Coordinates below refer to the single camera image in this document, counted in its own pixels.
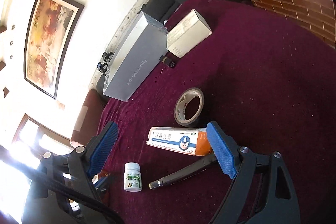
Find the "black marker yellow cap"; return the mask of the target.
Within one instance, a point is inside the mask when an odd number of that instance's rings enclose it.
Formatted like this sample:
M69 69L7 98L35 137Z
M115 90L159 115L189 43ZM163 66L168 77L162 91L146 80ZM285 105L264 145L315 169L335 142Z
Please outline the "black marker yellow cap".
M191 176L194 176L204 171L205 169L207 169L209 166L211 166L213 163L216 162L218 162L218 160L215 154L211 153L172 174L169 174L165 177L162 177L158 180L151 182L149 184L149 189L154 190L163 186L168 186L180 182L182 180L185 180Z

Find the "white blue ointment box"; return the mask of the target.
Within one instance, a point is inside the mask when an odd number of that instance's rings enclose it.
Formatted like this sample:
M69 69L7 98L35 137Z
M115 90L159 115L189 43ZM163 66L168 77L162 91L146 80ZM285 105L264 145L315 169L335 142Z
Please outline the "white blue ointment box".
M191 156L206 156L213 151L205 128L152 127L146 144Z

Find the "white green-label pill bottle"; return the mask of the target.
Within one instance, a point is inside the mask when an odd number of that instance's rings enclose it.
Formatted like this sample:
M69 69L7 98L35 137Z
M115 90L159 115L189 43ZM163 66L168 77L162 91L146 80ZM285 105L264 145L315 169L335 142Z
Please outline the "white green-label pill bottle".
M125 164L123 187L127 192L142 191L142 178L138 163L128 162Z

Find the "black tape roll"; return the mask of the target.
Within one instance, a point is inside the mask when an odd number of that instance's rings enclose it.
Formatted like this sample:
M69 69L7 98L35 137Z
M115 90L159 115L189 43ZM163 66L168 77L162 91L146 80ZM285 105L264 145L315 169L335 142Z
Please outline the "black tape roll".
M196 127L202 113L205 98L199 88L189 88L178 98L174 108L174 118L183 127Z

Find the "maroon velvet bed cover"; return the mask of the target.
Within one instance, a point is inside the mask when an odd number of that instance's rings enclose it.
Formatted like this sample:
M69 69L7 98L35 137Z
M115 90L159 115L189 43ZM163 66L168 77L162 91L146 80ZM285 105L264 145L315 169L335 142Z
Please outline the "maroon velvet bed cover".
M293 180L302 223L335 223L335 50L312 33L262 9L218 0L189 0L213 33L173 69L158 64L132 97L111 99L100 120L118 125L105 169L113 175L110 207L125 223L208 223L230 178L220 166L177 184L150 190L151 181L197 160L146 144L154 126L174 127L174 106L199 88L199 125L216 121L255 153L279 151ZM123 187L125 164L140 166L142 191Z

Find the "blue clamp device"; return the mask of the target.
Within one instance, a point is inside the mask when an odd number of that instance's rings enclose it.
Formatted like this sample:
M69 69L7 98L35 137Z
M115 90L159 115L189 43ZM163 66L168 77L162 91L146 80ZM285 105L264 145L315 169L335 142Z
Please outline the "blue clamp device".
M101 63L99 62L97 64L97 70L102 74L102 75L105 75L106 74L106 70L107 70L107 66L108 66L108 63L104 62L104 63Z

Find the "small black bottle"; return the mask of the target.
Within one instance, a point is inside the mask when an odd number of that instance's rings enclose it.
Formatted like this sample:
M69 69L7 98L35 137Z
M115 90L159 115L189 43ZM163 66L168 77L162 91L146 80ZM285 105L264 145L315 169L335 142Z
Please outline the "small black bottle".
M161 56L159 58L159 60L160 60L161 63L165 64L169 68L175 68L175 66L176 66L176 63L171 58L169 58L167 56Z

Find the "black clamp device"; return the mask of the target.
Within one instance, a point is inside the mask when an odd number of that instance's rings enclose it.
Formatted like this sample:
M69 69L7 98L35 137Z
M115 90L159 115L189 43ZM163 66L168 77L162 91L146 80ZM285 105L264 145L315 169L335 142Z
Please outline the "black clamp device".
M111 60L111 58L113 57L113 55L114 55L114 53L113 52L104 52L103 54L102 54L102 59L103 59L103 61L104 62L110 62L110 60Z

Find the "small white cardboard box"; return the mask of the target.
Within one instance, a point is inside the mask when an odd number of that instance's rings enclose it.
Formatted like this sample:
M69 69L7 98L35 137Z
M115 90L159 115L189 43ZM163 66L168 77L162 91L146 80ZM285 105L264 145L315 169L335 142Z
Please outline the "small white cardboard box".
M174 56L182 58L212 33L204 17L192 9L168 32L166 48Z

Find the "grey shoe box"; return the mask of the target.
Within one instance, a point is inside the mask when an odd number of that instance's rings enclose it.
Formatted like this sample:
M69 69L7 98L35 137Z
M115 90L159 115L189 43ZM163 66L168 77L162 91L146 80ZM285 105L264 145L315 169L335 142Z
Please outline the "grey shoe box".
M108 64L103 94L126 102L167 53L166 41L165 26L140 12Z

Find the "framed painting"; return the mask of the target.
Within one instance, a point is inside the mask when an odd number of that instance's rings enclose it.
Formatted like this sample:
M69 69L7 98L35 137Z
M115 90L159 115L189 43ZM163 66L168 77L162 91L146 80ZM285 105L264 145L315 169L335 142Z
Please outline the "framed painting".
M23 77L56 99L68 44L84 5L75 0L35 0L27 27Z

